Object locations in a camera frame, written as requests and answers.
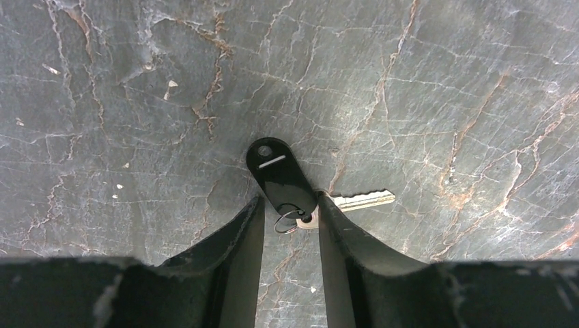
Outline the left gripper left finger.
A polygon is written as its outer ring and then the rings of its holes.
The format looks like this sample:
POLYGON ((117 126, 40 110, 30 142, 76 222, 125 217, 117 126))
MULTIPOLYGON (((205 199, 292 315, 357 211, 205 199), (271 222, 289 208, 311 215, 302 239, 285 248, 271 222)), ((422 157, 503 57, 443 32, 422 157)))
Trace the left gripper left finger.
POLYGON ((2 327, 252 327, 265 204, 161 265, 132 257, 1 259, 2 327))

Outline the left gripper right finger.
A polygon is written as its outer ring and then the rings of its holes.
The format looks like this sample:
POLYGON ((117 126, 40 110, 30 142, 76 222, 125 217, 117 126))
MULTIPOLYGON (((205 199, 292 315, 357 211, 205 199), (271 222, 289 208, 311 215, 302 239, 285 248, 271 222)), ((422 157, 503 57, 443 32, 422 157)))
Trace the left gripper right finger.
POLYGON ((577 327, 578 262, 427 264, 319 198, 329 327, 577 327))

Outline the key with black tag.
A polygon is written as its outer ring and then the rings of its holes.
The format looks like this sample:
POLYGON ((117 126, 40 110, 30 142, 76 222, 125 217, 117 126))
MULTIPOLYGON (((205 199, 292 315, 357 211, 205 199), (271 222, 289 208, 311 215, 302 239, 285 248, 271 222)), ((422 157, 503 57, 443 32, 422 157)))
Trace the key with black tag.
POLYGON ((277 234, 319 228, 322 196, 329 197, 343 212, 395 201, 395 195, 386 189, 355 195, 330 195, 324 190, 315 190, 290 146, 274 137, 258 139, 249 146, 246 166, 279 215, 274 223, 277 234))

